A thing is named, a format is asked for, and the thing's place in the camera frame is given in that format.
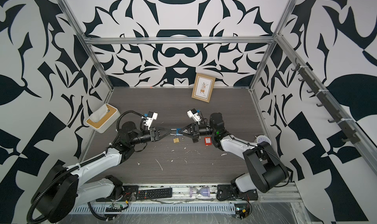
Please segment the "blue padlock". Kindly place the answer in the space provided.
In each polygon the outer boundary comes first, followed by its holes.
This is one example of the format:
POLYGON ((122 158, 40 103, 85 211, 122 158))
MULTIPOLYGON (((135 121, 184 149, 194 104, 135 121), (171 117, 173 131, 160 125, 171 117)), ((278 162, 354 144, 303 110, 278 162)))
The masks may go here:
POLYGON ((183 136, 183 134, 180 133, 180 129, 171 129, 170 135, 172 135, 172 136, 183 136))

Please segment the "brass padlock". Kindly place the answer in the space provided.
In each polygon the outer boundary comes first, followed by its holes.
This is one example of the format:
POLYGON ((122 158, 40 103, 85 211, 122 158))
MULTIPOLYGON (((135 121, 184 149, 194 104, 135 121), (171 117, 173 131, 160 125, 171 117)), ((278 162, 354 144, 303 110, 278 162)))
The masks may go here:
POLYGON ((180 142, 180 139, 178 136, 173 136, 173 142, 174 143, 179 143, 180 142))

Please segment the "red padlock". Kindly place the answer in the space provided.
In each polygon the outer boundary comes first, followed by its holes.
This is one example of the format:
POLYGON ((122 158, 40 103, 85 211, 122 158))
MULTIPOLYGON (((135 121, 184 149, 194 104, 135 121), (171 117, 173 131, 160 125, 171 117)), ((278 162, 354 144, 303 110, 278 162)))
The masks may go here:
POLYGON ((212 138, 211 137, 205 137, 205 145, 210 146, 212 145, 212 138))

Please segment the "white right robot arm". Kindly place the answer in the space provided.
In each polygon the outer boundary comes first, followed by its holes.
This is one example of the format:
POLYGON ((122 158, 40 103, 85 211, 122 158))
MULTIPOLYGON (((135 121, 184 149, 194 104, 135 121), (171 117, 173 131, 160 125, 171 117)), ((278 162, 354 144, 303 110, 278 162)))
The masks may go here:
POLYGON ((221 151, 232 153, 242 158, 247 173, 231 180, 229 185, 218 186, 217 199, 257 200, 258 192, 267 193, 274 187, 281 187, 281 182, 289 181, 286 166, 271 146, 266 136, 258 136, 255 142, 239 139, 225 128, 221 113, 213 113, 208 122, 198 115, 193 115, 195 122, 177 130, 178 135, 197 142, 200 137, 209 137, 212 145, 221 151))

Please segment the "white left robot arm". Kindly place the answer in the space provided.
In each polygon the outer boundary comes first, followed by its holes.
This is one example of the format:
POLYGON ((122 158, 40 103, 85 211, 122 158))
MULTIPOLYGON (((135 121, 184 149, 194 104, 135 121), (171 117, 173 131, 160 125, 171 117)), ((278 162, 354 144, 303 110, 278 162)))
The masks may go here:
POLYGON ((28 224, 39 224, 46 220, 56 223, 66 217, 72 209, 99 198, 119 199, 123 183, 113 176, 97 182, 88 181, 109 168, 127 161, 136 152, 137 144, 156 142, 171 133, 170 129, 152 127, 157 113, 140 114, 139 127, 128 121, 121 123, 128 112, 122 113, 116 122, 117 136, 99 155, 68 167, 54 166, 46 175, 31 199, 27 212, 28 224))

